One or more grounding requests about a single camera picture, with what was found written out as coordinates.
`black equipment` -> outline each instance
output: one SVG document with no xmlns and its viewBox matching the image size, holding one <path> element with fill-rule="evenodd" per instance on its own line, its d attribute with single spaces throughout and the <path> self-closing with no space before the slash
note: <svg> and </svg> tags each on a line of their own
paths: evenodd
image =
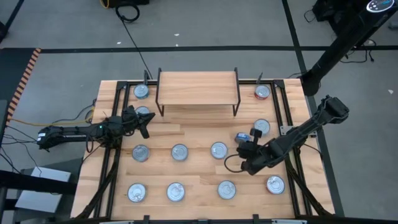
<svg viewBox="0 0 398 224">
<path fill-rule="evenodd" d="M 142 137 L 149 138 L 146 126 L 155 113 L 136 113 L 133 106 L 122 111 L 122 116 L 111 116 L 101 123 L 89 127 L 64 128 L 49 126 L 39 131 L 39 149 L 49 149 L 64 142 L 97 141 L 103 147 L 115 148 L 121 144 L 123 136 L 132 136 L 138 129 Z"/>
<path fill-rule="evenodd" d="M 254 175 L 264 167 L 276 166 L 294 147 L 301 147 L 309 134 L 325 124 L 340 124 L 348 117 L 348 112 L 349 109 L 338 98 L 326 96 L 318 106 L 318 111 L 308 121 L 263 146 L 257 144 L 262 132 L 252 129 L 250 133 L 254 136 L 253 142 L 241 142 L 237 148 L 239 157 L 246 159 L 241 164 L 242 170 Z"/>
<path fill-rule="evenodd" d="M 358 15 L 352 18 L 338 38 L 323 53 L 311 70 L 300 78 L 304 94 L 313 96 L 318 92 L 321 79 L 346 55 L 368 32 L 379 24 L 395 5 L 394 0 L 373 0 Z"/>
<path fill-rule="evenodd" d="M 382 5 L 391 0 L 378 1 Z M 312 8 L 312 12 L 317 21 L 328 21 L 337 36 L 342 35 L 342 31 L 369 3 L 369 0 L 317 0 Z M 374 26 L 368 30 L 355 46 L 362 46 L 377 30 L 380 28 L 394 13 L 398 7 L 396 4 L 386 13 L 383 14 Z"/>
</svg>

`concrete floor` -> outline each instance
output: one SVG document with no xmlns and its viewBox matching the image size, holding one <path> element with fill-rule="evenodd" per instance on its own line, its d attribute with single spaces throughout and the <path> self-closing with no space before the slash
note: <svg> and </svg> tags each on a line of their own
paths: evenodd
<svg viewBox="0 0 398 224">
<path fill-rule="evenodd" d="M 333 33 L 322 22 L 307 24 L 303 13 L 315 0 L 289 0 L 301 46 L 330 45 Z M 0 0 L 0 20 L 5 22 L 16 0 Z M 285 45 L 292 39 L 280 0 L 213 1 L 152 0 L 142 6 L 140 19 L 128 24 L 140 47 L 205 45 Z M 374 34 L 378 45 L 397 45 L 398 32 L 386 26 Z M 43 49 L 132 47 L 113 10 L 95 0 L 25 1 L 4 47 Z M 307 68 L 322 52 L 303 52 Z M 284 78 L 299 72 L 293 51 L 154 52 L 143 53 L 152 73 L 163 70 L 232 70 L 239 77 Z M 350 60 L 361 60 L 356 52 Z M 374 51 L 375 62 L 339 63 L 322 81 L 315 96 L 339 97 L 351 110 L 343 124 L 325 128 L 338 190 L 347 217 L 398 220 L 395 151 L 398 111 L 397 51 Z M 144 66 L 136 53 L 41 54 L 24 90 L 14 118 L 48 123 L 72 118 L 96 97 L 101 80 L 142 78 Z M 36 136 L 39 128 L 15 122 L 11 126 Z M 21 135 L 7 130 L 15 137 Z M 38 165 L 81 158 L 82 144 L 64 144 L 50 152 L 28 145 Z M 18 169 L 33 162 L 21 146 L 4 147 Z M 5 162 L 0 169 L 9 170 Z"/>
</svg>

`black pole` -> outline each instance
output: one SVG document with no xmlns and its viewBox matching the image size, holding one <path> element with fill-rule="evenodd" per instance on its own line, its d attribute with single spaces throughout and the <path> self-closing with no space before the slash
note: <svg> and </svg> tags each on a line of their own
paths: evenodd
<svg viewBox="0 0 398 224">
<path fill-rule="evenodd" d="M 313 96 L 318 92 L 321 79 L 388 13 L 393 5 L 394 0 L 372 0 L 353 18 L 311 70 L 300 77 L 306 96 Z"/>
<path fill-rule="evenodd" d="M 2 215 L 5 210 L 7 200 L 7 187 L 0 188 L 0 223 L 2 222 Z"/>
</svg>

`wire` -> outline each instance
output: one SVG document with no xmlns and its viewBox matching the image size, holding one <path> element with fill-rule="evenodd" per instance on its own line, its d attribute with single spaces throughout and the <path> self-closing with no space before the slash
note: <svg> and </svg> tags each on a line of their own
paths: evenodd
<svg viewBox="0 0 398 224">
<path fill-rule="evenodd" d="M 0 147 L 0 149 L 2 149 L 4 155 L 6 155 L 6 157 L 9 159 L 9 161 L 8 161 L 8 159 L 6 159 L 2 154 L 0 154 L 0 156 L 3 157 L 3 158 L 7 161 L 8 164 L 10 164 L 11 169 L 12 169 L 12 172 L 14 172 L 14 170 L 15 170 L 15 171 L 17 171 L 17 173 L 21 174 L 21 173 L 14 167 L 14 163 L 12 162 L 11 158 L 7 155 L 7 153 L 6 153 L 6 151 L 4 150 L 4 148 L 3 148 L 3 147 Z"/>
<path fill-rule="evenodd" d="M 57 122 L 60 122 L 60 121 L 76 121 L 76 120 L 79 118 L 79 116 L 82 114 L 82 112 L 85 111 L 85 110 L 87 110 L 88 108 L 91 108 L 90 111 L 93 111 L 96 102 L 97 102 L 97 99 L 94 99 L 93 102 L 92 102 L 90 105 L 88 105 L 88 106 L 84 107 L 83 109 L 81 109 L 81 111 L 80 111 L 80 112 L 77 114 L 77 116 L 76 116 L 75 118 L 73 118 L 73 119 L 59 119 L 59 120 L 54 121 L 53 123 L 57 123 Z"/>
<path fill-rule="evenodd" d="M 317 152 L 319 153 L 319 155 L 321 156 L 321 159 L 323 159 L 323 154 L 322 154 L 322 152 L 321 152 L 321 151 L 319 151 L 317 148 L 315 148 L 315 147 L 312 147 L 312 146 L 309 146 L 309 145 L 307 145 L 307 144 L 305 144 L 305 143 L 304 143 L 304 146 L 310 147 L 311 149 L 313 149 L 313 150 L 317 151 Z"/>
<path fill-rule="evenodd" d="M 90 154 L 88 154 L 88 155 L 83 159 L 83 162 L 81 162 L 81 164 L 83 164 L 83 163 L 85 162 L 85 160 L 86 160 L 87 158 L 89 158 L 89 157 L 92 155 L 92 153 L 94 153 L 100 146 L 101 146 L 101 145 L 99 145 L 98 147 L 96 147 L 96 148 L 93 150 L 93 152 L 91 152 Z"/>
<path fill-rule="evenodd" d="M 18 129 L 16 129 L 16 128 L 13 128 L 13 127 L 11 127 L 11 126 L 7 126 L 7 128 L 11 128 L 11 129 L 13 129 L 13 130 L 15 130 L 15 131 L 17 131 L 17 132 L 19 132 L 19 133 L 25 135 L 26 137 L 31 138 L 31 139 L 33 139 L 34 141 L 36 141 L 36 139 L 30 137 L 29 135 L 23 133 L 22 131 L 20 131 L 20 130 L 18 130 Z"/>
<path fill-rule="evenodd" d="M 225 168 L 228 169 L 228 171 L 230 171 L 230 172 L 232 172 L 232 173 L 235 173 L 235 174 L 240 173 L 240 172 L 243 172 L 244 170 L 231 170 L 231 169 L 228 168 L 228 166 L 226 165 L 226 161 L 227 161 L 229 158 L 231 158 L 231 157 L 233 157 L 233 156 L 238 156 L 238 155 L 239 155 L 239 154 L 230 155 L 230 156 L 228 156 L 227 158 L 225 158 L 225 160 L 224 160 L 224 166 L 225 166 Z"/>
<path fill-rule="evenodd" d="M 149 73 L 150 79 L 152 79 L 152 80 L 153 80 L 154 78 L 152 77 L 152 74 L 151 74 L 151 72 L 150 72 L 150 70 L 149 70 L 149 68 L 148 68 L 147 64 L 145 63 L 145 60 L 144 60 L 144 57 L 143 57 L 143 56 L 142 56 L 142 54 L 141 54 L 141 51 L 139 50 L 139 48 L 138 48 L 137 44 L 135 43 L 135 41 L 132 39 L 132 37 L 131 37 L 131 34 L 130 34 L 129 30 L 127 29 L 127 27 L 126 27 L 126 25 L 125 25 L 124 21 L 123 21 L 123 20 L 121 20 L 121 22 L 123 23 L 123 26 L 124 26 L 124 28 L 125 28 L 125 29 L 126 29 L 126 31 L 127 31 L 127 34 L 129 34 L 129 37 L 130 37 L 130 39 L 131 39 L 132 43 L 134 44 L 134 46 L 136 46 L 136 49 L 137 49 L 137 51 L 138 51 L 138 53 L 139 53 L 139 56 L 141 57 L 141 60 L 142 60 L 142 62 L 144 63 L 144 65 L 145 65 L 146 69 L 148 70 L 148 73 Z"/>
<path fill-rule="evenodd" d="M 16 141 L 16 142 L 7 142 L 1 144 L 4 145 L 4 144 L 17 144 L 17 143 L 36 143 L 36 141 Z"/>
<path fill-rule="evenodd" d="M 373 42 L 374 46 L 377 46 L 376 41 L 372 40 L 372 39 L 368 39 L 370 41 Z M 368 49 L 365 45 L 363 45 L 364 49 L 365 49 L 365 59 L 362 61 L 349 61 L 349 62 L 344 62 L 342 60 L 340 60 L 341 63 L 365 63 L 368 61 Z M 353 54 L 356 51 L 356 49 L 354 49 L 350 54 L 346 54 L 346 58 L 348 59 L 348 56 Z M 374 62 L 374 58 L 372 57 L 372 50 L 369 50 L 369 58 L 371 59 L 371 62 Z"/>
<path fill-rule="evenodd" d="M 109 0 L 108 0 L 108 3 L 106 4 L 106 6 L 104 5 L 103 0 L 99 0 L 99 2 L 101 3 L 101 5 L 102 5 L 105 9 L 109 9 Z"/>
<path fill-rule="evenodd" d="M 91 123 L 92 120 L 93 120 L 93 113 L 90 114 L 89 117 L 87 117 L 87 114 L 90 113 L 90 111 L 94 111 L 94 109 L 95 109 L 95 103 L 96 103 L 96 99 L 93 100 L 93 103 L 92 103 L 92 104 L 90 104 L 90 105 L 86 106 L 85 108 L 83 108 L 83 109 L 77 114 L 76 118 L 73 118 L 73 119 L 59 119 L 59 120 L 56 120 L 56 121 L 52 122 L 51 124 L 30 123 L 30 122 L 22 121 L 22 120 L 15 119 L 15 118 L 11 118 L 10 120 L 11 120 L 11 121 L 16 121 L 16 122 L 18 122 L 18 123 L 26 124 L 26 125 L 38 126 L 38 127 L 53 126 L 53 125 L 55 125 L 55 124 L 56 124 L 56 125 L 71 125 L 71 124 Z M 85 116 L 85 119 L 84 119 L 83 121 L 75 121 L 76 119 L 79 118 L 79 116 L 82 114 L 82 112 L 84 112 L 84 110 L 87 110 L 87 109 L 90 108 L 90 107 L 91 107 L 91 109 L 89 110 L 89 112 L 87 112 L 87 114 L 86 114 L 86 116 Z M 58 123 L 58 122 L 60 122 L 60 121 L 75 121 L 75 122 Z"/>
<path fill-rule="evenodd" d="M 312 9 L 308 10 L 307 12 L 304 12 L 304 19 L 306 20 L 307 23 L 311 23 L 311 22 L 314 21 L 314 19 L 315 19 L 315 16 L 314 16 L 311 20 L 308 20 L 308 19 L 307 19 L 306 15 L 307 15 L 307 13 L 309 13 L 310 11 L 312 11 Z"/>
<path fill-rule="evenodd" d="M 15 142 L 15 143 L 19 143 L 19 144 L 22 144 L 23 146 L 25 146 L 25 149 L 26 149 L 27 154 L 29 155 L 29 157 L 32 159 L 32 161 L 33 161 L 33 163 L 35 164 L 35 166 L 36 166 L 36 167 L 38 168 L 38 170 L 40 171 L 40 174 L 39 174 L 39 177 L 40 177 L 40 176 L 42 175 L 42 170 L 38 167 L 38 165 L 37 165 L 35 159 L 33 159 L 32 155 L 30 154 L 30 152 L 29 152 L 29 150 L 28 150 L 28 148 L 27 148 L 27 146 L 26 146 L 23 142 L 17 141 L 17 142 Z"/>
<path fill-rule="evenodd" d="M 305 71 L 305 72 L 297 72 L 297 73 L 293 73 L 293 74 L 291 74 L 291 75 L 289 75 L 288 77 L 286 77 L 286 78 L 291 78 L 292 76 L 294 76 L 294 75 L 302 75 L 302 74 L 304 74 L 304 73 L 306 73 L 306 72 L 308 72 L 309 70 L 307 70 L 307 71 Z"/>
<path fill-rule="evenodd" d="M 14 118 L 11 118 L 10 120 L 11 121 L 16 121 L 18 123 L 26 124 L 26 125 L 38 126 L 38 127 L 47 127 L 47 126 L 53 126 L 54 125 L 54 123 L 51 123 L 51 124 L 30 123 L 30 122 L 26 122 L 26 121 L 22 121 L 22 120 L 19 120 L 19 119 L 14 119 Z M 88 122 L 88 119 L 84 120 L 84 121 L 77 121 L 77 122 L 57 123 L 56 125 L 83 124 L 83 123 L 87 123 L 87 122 Z"/>
<path fill-rule="evenodd" d="M 4 157 L 4 155 L 0 154 L 0 156 L 3 157 L 4 160 L 5 160 L 8 164 L 10 164 L 12 170 L 15 170 L 15 171 L 17 171 L 18 174 L 21 174 L 21 172 L 19 172 L 19 171 L 14 167 L 14 165 L 13 165 L 11 162 L 9 162 L 9 161 L 7 160 L 7 158 Z"/>
</svg>

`metal can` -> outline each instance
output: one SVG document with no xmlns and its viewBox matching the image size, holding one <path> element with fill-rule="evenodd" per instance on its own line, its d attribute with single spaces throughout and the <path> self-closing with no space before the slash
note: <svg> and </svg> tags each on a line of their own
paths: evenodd
<svg viewBox="0 0 398 224">
<path fill-rule="evenodd" d="M 228 148 L 222 142 L 216 142 L 211 146 L 211 155 L 215 159 L 224 159 L 228 155 Z"/>
<path fill-rule="evenodd" d="M 218 186 L 218 195 L 222 199 L 232 199 L 236 194 L 236 187 L 234 183 L 229 180 L 222 181 Z"/>
<path fill-rule="evenodd" d="M 132 202 L 141 202 L 144 200 L 146 192 L 147 190 L 144 185 L 136 183 L 131 185 L 127 191 L 127 196 Z"/>
<path fill-rule="evenodd" d="M 167 197 L 172 202 L 179 202 L 184 198 L 185 189 L 184 186 L 180 183 L 172 183 L 167 187 Z"/>
<path fill-rule="evenodd" d="M 272 194 L 281 194 L 285 190 L 284 180 L 278 176 L 268 178 L 267 189 Z"/>
<path fill-rule="evenodd" d="M 132 158 L 138 162 L 145 162 L 149 158 L 149 149 L 145 145 L 137 145 L 132 149 Z"/>
<path fill-rule="evenodd" d="M 140 113 L 140 114 L 149 114 L 149 109 L 146 106 L 140 106 L 136 109 L 136 113 Z"/>
<path fill-rule="evenodd" d="M 136 87 L 134 87 L 134 95 L 140 100 L 147 98 L 149 95 L 148 86 L 144 84 L 136 85 Z"/>
<path fill-rule="evenodd" d="M 238 133 L 235 136 L 236 143 L 246 142 L 246 141 L 250 141 L 250 140 L 251 140 L 251 136 L 246 133 Z"/>
<path fill-rule="evenodd" d="M 256 122 L 254 122 L 254 128 L 262 131 L 261 136 L 265 136 L 268 134 L 270 126 L 266 119 L 258 119 Z"/>
<path fill-rule="evenodd" d="M 188 157 L 188 148 L 183 144 L 176 144 L 172 148 L 172 157 L 177 161 L 184 161 Z"/>
<path fill-rule="evenodd" d="M 265 100 L 269 96 L 269 88 L 265 85 L 258 85 L 254 91 L 254 96 L 259 100 Z"/>
</svg>

